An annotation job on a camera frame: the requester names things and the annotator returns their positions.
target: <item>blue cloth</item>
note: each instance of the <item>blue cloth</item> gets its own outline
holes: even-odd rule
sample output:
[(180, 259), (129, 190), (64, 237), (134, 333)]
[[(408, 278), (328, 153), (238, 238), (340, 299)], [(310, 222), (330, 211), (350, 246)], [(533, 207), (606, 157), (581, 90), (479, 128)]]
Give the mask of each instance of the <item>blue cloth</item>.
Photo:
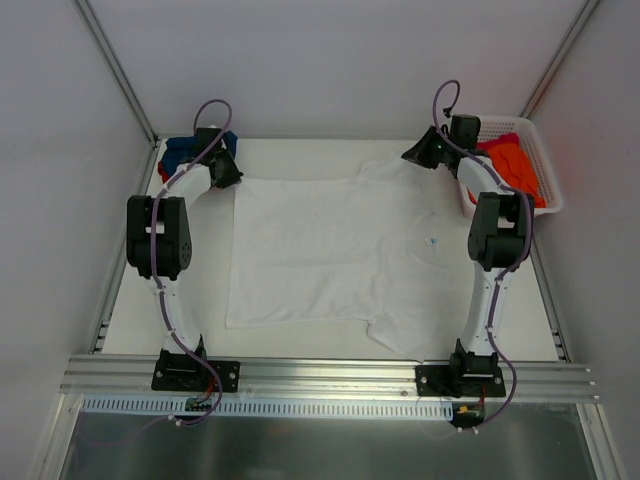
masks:
[[(238, 137), (232, 131), (226, 131), (222, 136), (229, 153), (235, 159), (236, 148), (238, 145)], [(184, 163), (185, 159), (192, 158), (191, 148), (196, 145), (196, 137), (173, 137), (167, 140), (167, 149), (162, 155), (160, 163), (162, 164), (162, 170), (169, 176), (176, 173), (178, 165)]]

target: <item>cable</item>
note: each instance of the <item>cable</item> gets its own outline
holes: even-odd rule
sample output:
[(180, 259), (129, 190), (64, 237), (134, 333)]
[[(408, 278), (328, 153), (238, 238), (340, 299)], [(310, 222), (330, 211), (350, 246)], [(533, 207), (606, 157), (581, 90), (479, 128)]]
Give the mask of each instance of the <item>cable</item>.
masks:
[(209, 365), (209, 363), (206, 360), (203, 360), (198, 355), (196, 355), (191, 350), (189, 350), (189, 348), (187, 348), (187, 346), (176, 335), (173, 325), (171, 325), (171, 320), (169, 319), (169, 315), (167, 313), (165, 293), (162, 291), (163, 289), (162, 281), (158, 277), (157, 246), (156, 246), (157, 227), (158, 227), (158, 207), (160, 205), (160, 200), (162, 199), (162, 197), (164, 197), (167, 193), (169, 193), (169, 189), (173, 185), (175, 185), (176, 182), (178, 182), (182, 177), (184, 177), (184, 175), (189, 170), (195, 167), (198, 164), (198, 162), (200, 162), (200, 160), (202, 160), (207, 153), (209, 153), (209, 151), (222, 139), (222, 136), (225, 134), (225, 132), (229, 128), (229, 125), (231, 124), (231, 118), (233, 117), (233, 109), (231, 108), (231, 105), (229, 105), (229, 102), (227, 102), (226, 100), (222, 100), (220, 98), (214, 98), (213, 100), (209, 100), (208, 102), (205, 102), (196, 113), (196, 116), (193, 120), (193, 133), (194, 134), (196, 133), (200, 114), (207, 106), (213, 103), (221, 103), (225, 107), (227, 107), (227, 112), (228, 112), (227, 120), (225, 121), (224, 125), (220, 129), (220, 133), (216, 135), (216, 137), (213, 139), (213, 141), (209, 144), (207, 148), (205, 148), (202, 152), (200, 152), (200, 154), (196, 156), (196, 158), (194, 158), (187, 165), (187, 168), (185, 168), (184, 170), (180, 170), (173, 177), (169, 179), (169, 181), (162, 188), (162, 190), (160, 190), (160, 193), (156, 195), (156, 198), (153, 200), (153, 207), (151, 209), (151, 239), (150, 239), (151, 241), (151, 276), (153, 280), (156, 282), (156, 286), (158, 287), (158, 289), (161, 290), (160, 293), (158, 294), (158, 299), (160, 302), (160, 311), (162, 313), (162, 320), (164, 321), (165, 327), (167, 328), (169, 335), (171, 336), (173, 341), (176, 342), (176, 345), (178, 345), (178, 347), (180, 347), (180, 349), (187, 356), (189, 356), (190, 358), (198, 362), (200, 365), (202, 365), (205, 369), (207, 369), (207, 371), (214, 378), (217, 386), (217, 398), (214, 402), (212, 402), (211, 407), (207, 409), (200, 417), (194, 420), (178, 420), (177, 421), (178, 425), (197, 425), (199, 423), (202, 423), (209, 415), (211, 415), (213, 411), (218, 407), (218, 405), (220, 405), (220, 402), (222, 401), (222, 381), (220, 380), (220, 376), (218, 375), (218, 372), (216, 372), (215, 369), (211, 365)]
[(209, 400), (211, 397), (211, 392), (213, 392), (213, 380), (209, 377), (209, 385), (204, 392), (196, 397), (196, 403), (201, 404)]
[(485, 405), (484, 405), (484, 401), (485, 401), (486, 396), (487, 396), (487, 387), (485, 387), (485, 386), (483, 385), (483, 386), (482, 386), (482, 396), (480, 397), (480, 401), (479, 401), (478, 403), (476, 403), (476, 404), (475, 404), (473, 407), (471, 407), (471, 408), (474, 408), (474, 409), (475, 409), (475, 408), (478, 408), (478, 407), (482, 407), (482, 409), (484, 410), (484, 407), (485, 407)]
[[(465, 157), (470, 158), (471, 160), (476, 162), (478, 165), (480, 165), (482, 168), (484, 168), (487, 172), (489, 172), (489, 174), (491, 175), (491, 178), (495, 180), (498, 188), (513, 192), (514, 194), (520, 197), (522, 205), (528, 205), (529, 200), (527, 198), (527, 195), (522, 190), (517, 188), (512, 188), (509, 185), (506, 185), (505, 183), (503, 183), (502, 178), (498, 175), (498, 173), (493, 168), (489, 167), (489, 165), (487, 165), (485, 162), (480, 160), (478, 157), (476, 157), (472, 153), (464, 150), (463, 148), (458, 147), (455, 143), (449, 140), (449, 138), (443, 132), (442, 128), (440, 128), (440, 124), (438, 123), (438, 114), (437, 114), (438, 98), (440, 97), (440, 93), (442, 92), (442, 90), (444, 90), (444, 88), (447, 87), (448, 85), (456, 86), (456, 96), (453, 99), (451, 106), (444, 109), (445, 116), (448, 117), (450, 115), (451, 110), (453, 110), (453, 107), (455, 107), (456, 103), (458, 102), (458, 97), (460, 96), (460, 82), (455, 79), (447, 80), (442, 85), (440, 85), (438, 90), (436, 90), (436, 94), (433, 97), (431, 114), (433, 116), (433, 125), (436, 127), (436, 131), (438, 132), (438, 135), (440, 135), (440, 138), (442, 138), (442, 140), (451, 148), (463, 154)], [(515, 270), (518, 269), (518, 267), (520, 267), (520, 264), (527, 258), (527, 256), (529, 255), (529, 251), (531, 249), (531, 242), (533, 240), (533, 216), (531, 215), (531, 211), (529, 208), (525, 208), (524, 211), (525, 211), (526, 224), (527, 224), (527, 232), (524, 240), (524, 247), (522, 249), (522, 252), (520, 252), (520, 255), (518, 256), (516, 261), (513, 263), (513, 265), (505, 268), (502, 272), (500, 272), (496, 276), (496, 288), (493, 291), (493, 297), (491, 298), (491, 304), (489, 307), (489, 319), (487, 321), (487, 335), (489, 337), (489, 343), (491, 344), (491, 348), (493, 348), (494, 352), (498, 354), (498, 357), (500, 357), (500, 359), (507, 364), (507, 367), (509, 367), (509, 370), (511, 370), (511, 375), (513, 377), (511, 382), (511, 390), (509, 391), (509, 395), (507, 396), (507, 399), (504, 401), (504, 403), (493, 415), (491, 415), (489, 418), (487, 418), (483, 422), (483, 425), (490, 423), (506, 410), (506, 408), (509, 406), (509, 404), (513, 400), (513, 397), (516, 394), (516, 386), (518, 384), (518, 375), (516, 373), (516, 367), (513, 365), (511, 360), (509, 360), (505, 356), (505, 354), (502, 353), (500, 348), (498, 348), (498, 345), (496, 344), (496, 341), (493, 338), (493, 321), (494, 321), (494, 316), (496, 312), (496, 307), (498, 305), (498, 296), (500, 294), (500, 287), (502, 284), (502, 280), (507, 275), (507, 273), (514, 272)]]

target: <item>orange cloth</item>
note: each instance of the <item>orange cloth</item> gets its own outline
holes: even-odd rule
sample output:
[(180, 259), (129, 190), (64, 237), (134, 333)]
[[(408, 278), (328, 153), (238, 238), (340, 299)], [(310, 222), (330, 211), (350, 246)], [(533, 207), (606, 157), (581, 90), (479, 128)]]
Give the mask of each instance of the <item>orange cloth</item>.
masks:
[[(492, 141), (487, 142), (483, 148), (483, 144), (478, 144), (478, 149), (485, 150), (491, 158), (493, 168), (504, 178), (510, 186), (519, 188), (525, 193), (533, 195), (535, 200), (535, 208), (544, 208), (546, 202), (543, 197), (538, 195), (538, 177), (531, 168), (531, 162), (527, 154), (520, 148), (519, 138), (516, 135), (507, 136), (503, 142)], [(473, 203), (475, 199), (469, 193), (469, 198)]]

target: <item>red cloth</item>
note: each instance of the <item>red cloth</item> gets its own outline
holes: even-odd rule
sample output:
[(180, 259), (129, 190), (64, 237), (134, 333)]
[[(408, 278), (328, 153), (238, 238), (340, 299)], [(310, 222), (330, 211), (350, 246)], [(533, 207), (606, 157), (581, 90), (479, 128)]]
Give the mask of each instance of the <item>red cloth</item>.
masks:
[(158, 162), (158, 173), (162, 177), (162, 182), (166, 183), (169, 180), (169, 175), (165, 173), (164, 168), (162, 168), (162, 162)]
[[(544, 208), (546, 202), (538, 195), (538, 177), (531, 167), (527, 154), (520, 148), (520, 137), (516, 133), (508, 133), (488, 142), (479, 142), (478, 150), (489, 154), (493, 168), (507, 184), (533, 195), (535, 208)], [(476, 203), (473, 195), (469, 198)]]

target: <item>metal strip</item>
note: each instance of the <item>metal strip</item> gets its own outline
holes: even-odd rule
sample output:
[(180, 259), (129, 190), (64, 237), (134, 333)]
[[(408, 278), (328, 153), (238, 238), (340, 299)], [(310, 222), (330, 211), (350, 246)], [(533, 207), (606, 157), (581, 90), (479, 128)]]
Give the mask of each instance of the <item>metal strip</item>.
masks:
[(76, 6), (80, 17), (88, 28), (89, 33), (93, 37), (93, 40), (98, 47), (98, 50), (100, 51), (100, 55), (106, 62), (109, 70), (111, 71), (111, 74), (113, 75), (113, 78), (118, 84), (118, 87), (120, 88), (120, 91), (122, 92), (127, 105), (129, 105), (129, 108), (131, 109), (131, 113), (133, 113), (133, 116), (136, 118), (138, 124), (140, 125), (140, 128), (142, 128), (142, 131), (144, 132), (149, 142), (155, 143), (155, 141), (157, 140), (157, 136), (153, 131), (151, 122), (149, 122), (147, 115), (144, 113), (142, 105), (140, 104), (138, 97), (133, 91), (129, 79), (124, 73), (122, 65), (120, 65), (120, 61), (118, 60), (118, 57), (116, 56), (115, 51), (113, 50), (113, 47), (109, 42), (104, 28), (102, 28), (102, 25), (100, 24), (100, 21), (98, 20), (98, 17), (96, 16), (96, 13), (91, 6), (91, 3), (89, 3), (89, 0), (72, 1)]
[[(228, 359), (242, 363), (241, 398), (385, 400), (418, 402), (415, 362), (376, 360)], [(75, 355), (61, 390), (95, 394), (162, 394), (151, 390), (156, 358), (131, 355)], [(446, 361), (424, 362), (443, 365)], [(515, 363), (515, 402), (598, 403), (595, 382), (585, 365)], [(504, 368), (507, 389), (511, 374)], [(488, 399), (500, 403), (503, 399)]]
[(34, 480), (58, 480), (63, 478), (64, 470), (69, 468), (69, 465), (65, 464), (65, 460), (70, 458), (68, 449), (81, 403), (82, 395), (61, 395), (55, 424), (49, 436), (46, 452), (42, 460), (34, 465), (29, 478)]
[[(131, 415), (199, 416), (190, 411), (185, 396), (154, 395), (85, 395), (82, 411)], [(238, 398), (225, 395), (215, 414), (217, 417), (271, 418), (359, 418), (367, 420), (446, 420), (453, 418), (450, 401), (376, 402), (331, 401), (309, 399)]]
[(576, 405), (598, 480), (627, 479), (602, 405)]
[(536, 280), (538, 281), (538, 288), (540, 290), (540, 295), (542, 296), (542, 303), (544, 304), (544, 309), (547, 312), (547, 318), (549, 319), (551, 334), (554, 339), (559, 339), (559, 347), (564, 354), (564, 359), (570, 362), (573, 356), (573, 349), (571, 348), (570, 340), (566, 336), (567, 328), (565, 322), (560, 315), (558, 306), (554, 300), (553, 294), (551, 293), (552, 286), (550, 285), (549, 277), (546, 273), (548, 268), (546, 267), (547, 263), (545, 261), (544, 252), (540, 245), (538, 245), (535, 237), (533, 239), (533, 244), (531, 245), (531, 262), (533, 263), (533, 270), (536, 274)]
[(542, 98), (549, 89), (551, 83), (553, 82), (553, 79), (558, 73), (560, 67), (567, 59), (567, 55), (576, 44), (576, 41), (584, 31), (585, 27), (589, 23), (589, 20), (592, 18), (593, 13), (600, 5), (600, 3), (602, 3), (601, 0), (585, 0), (585, 2), (582, 4), (580, 10), (578, 10), (578, 13), (571, 22), (569, 29), (564, 34), (564, 37), (562, 37), (558, 48), (556, 48), (556, 51), (553, 53), (551, 60), (545, 67), (542, 76), (533, 89), (533, 92), (529, 96), (527, 103), (520, 113), (521, 117), (531, 118), (536, 108), (540, 104)]
[(48, 468), (47, 465), (51, 462), (51, 455), (49, 450), (51, 449), (51, 444), (54, 441), (56, 425), (58, 424), (58, 419), (60, 418), (60, 412), (62, 410), (62, 404), (64, 402), (65, 395), (58, 394), (56, 400), (53, 402), (52, 414), (47, 417), (47, 424), (43, 429), (43, 435), (40, 439), (39, 445), (36, 448), (36, 453), (33, 456), (33, 463), (31, 464), (29, 473), (27, 474), (28, 479), (39, 479), (43, 476), (43, 472), (45, 468)]
[[(136, 188), (135, 193), (137, 195), (143, 195), (146, 193), (149, 186), (149, 181), (151, 180), (151, 175), (153, 175), (156, 166), (157, 156), (158, 147), (152, 147), (149, 151), (149, 154), (147, 155), (147, 163), (144, 167), (142, 176), (140, 177), (140, 182), (138, 183), (138, 186)], [(120, 284), (122, 283), (122, 276), (124, 275), (124, 268), (127, 263), (125, 234), (125, 226), (123, 225), (122, 233), (120, 234), (118, 250), (113, 263), (111, 264), (107, 284), (100, 297), (101, 301), (100, 308), (98, 310), (99, 314), (96, 321), (96, 326), (90, 338), (90, 341), (88, 342), (87, 351), (90, 353), (99, 352), (102, 349), (101, 344), (104, 341), (104, 337), (106, 337), (106, 331), (109, 327), (109, 321), (111, 320), (113, 307), (116, 304), (118, 291), (120, 290)]]

